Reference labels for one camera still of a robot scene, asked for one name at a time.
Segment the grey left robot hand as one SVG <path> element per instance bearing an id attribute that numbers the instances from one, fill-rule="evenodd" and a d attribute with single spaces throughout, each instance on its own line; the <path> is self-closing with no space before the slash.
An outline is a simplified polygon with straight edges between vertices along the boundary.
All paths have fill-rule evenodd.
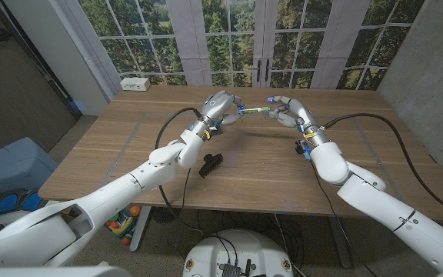
<path id="1" fill-rule="evenodd" d="M 231 125 L 241 118 L 241 114 L 228 114 L 228 110 L 235 105 L 244 108 L 242 98 L 229 91 L 222 90 L 210 95 L 200 111 L 201 117 L 194 123 L 191 131 L 201 136 L 205 131 L 217 130 L 221 125 Z"/>

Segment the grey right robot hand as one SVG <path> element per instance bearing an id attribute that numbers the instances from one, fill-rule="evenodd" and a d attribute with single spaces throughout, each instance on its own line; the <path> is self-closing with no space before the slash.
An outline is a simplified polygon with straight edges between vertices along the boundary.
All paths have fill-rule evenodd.
<path id="1" fill-rule="evenodd" d="M 318 126 L 313 114 L 299 100 L 279 95 L 269 97 L 268 101 L 271 104 L 279 104 L 268 115 L 285 127 L 297 128 L 313 146 L 330 142 L 328 136 Z"/>

